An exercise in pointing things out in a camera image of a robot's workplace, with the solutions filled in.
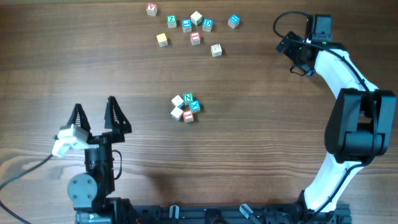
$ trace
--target wooden table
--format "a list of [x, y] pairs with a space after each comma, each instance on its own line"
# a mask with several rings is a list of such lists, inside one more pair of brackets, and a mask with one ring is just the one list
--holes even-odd
[[[335, 99], [321, 77], [291, 75], [291, 61], [275, 51], [272, 23], [292, 9], [331, 14], [334, 41], [371, 82], [398, 93], [393, 1], [158, 1], [156, 17], [146, 4], [0, 6], [1, 181], [51, 152], [75, 103], [95, 134], [104, 131], [113, 95], [133, 132], [114, 146], [123, 174], [110, 196], [133, 205], [294, 202], [324, 160]], [[180, 21], [194, 11], [214, 20], [210, 33], [193, 27], [203, 38], [196, 46], [180, 24], [166, 24], [166, 15]], [[227, 25], [232, 14], [241, 17], [235, 30]], [[287, 16], [278, 29], [303, 35], [305, 18]], [[159, 47], [161, 33], [168, 47]], [[211, 56], [213, 44], [221, 44], [221, 57]], [[170, 100], [186, 92], [202, 104], [191, 124], [170, 116]], [[386, 155], [340, 198], [351, 204], [354, 223], [397, 222], [397, 131], [395, 123]], [[32, 223], [73, 223], [67, 185], [85, 171], [83, 158], [51, 159], [7, 186], [2, 201]], [[1, 210], [0, 222], [16, 221]]]

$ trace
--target toy cube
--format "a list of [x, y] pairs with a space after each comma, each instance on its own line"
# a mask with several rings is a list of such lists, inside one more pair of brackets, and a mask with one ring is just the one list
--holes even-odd
[[191, 15], [191, 21], [196, 26], [198, 26], [202, 20], [203, 20], [203, 16], [201, 16], [201, 14], [198, 11], [194, 12]]
[[218, 57], [223, 53], [223, 49], [221, 49], [220, 44], [212, 45], [210, 47], [210, 49], [211, 49], [211, 54], [213, 55], [213, 57]]
[[193, 94], [192, 93], [186, 93], [184, 94], [184, 104], [189, 105], [193, 101]]
[[189, 103], [189, 108], [191, 109], [192, 113], [200, 112], [200, 104], [199, 101], [195, 100]]
[[183, 112], [184, 122], [189, 123], [193, 121], [193, 113], [192, 111], [184, 111]]
[[192, 45], [200, 44], [200, 34], [199, 34], [199, 32], [191, 33], [191, 44]]
[[169, 43], [167, 43], [166, 34], [159, 34], [156, 36], [156, 38], [159, 43], [159, 46], [161, 46], [161, 47], [167, 46], [167, 44], [169, 44]]
[[191, 32], [192, 31], [192, 23], [189, 19], [182, 20], [182, 31], [183, 32]]
[[213, 27], [213, 20], [212, 19], [203, 20], [203, 31], [211, 32], [211, 28], [212, 27]]
[[239, 16], [233, 14], [229, 19], [228, 19], [228, 25], [231, 28], [236, 28], [239, 25], [239, 21], [241, 20], [241, 18], [239, 18]]
[[167, 26], [169, 28], [177, 27], [177, 19], [175, 18], [175, 15], [167, 16]]
[[181, 96], [177, 95], [172, 99], [172, 104], [178, 108], [182, 108], [184, 106], [184, 101]]
[[183, 111], [180, 108], [175, 107], [174, 110], [170, 114], [172, 115], [172, 117], [174, 119], [179, 121], [181, 119], [181, 117], [182, 117], [182, 113], [183, 113]]
[[148, 3], [147, 14], [150, 15], [150, 16], [156, 16], [156, 14], [157, 14], [157, 5], [154, 4], [154, 3]]

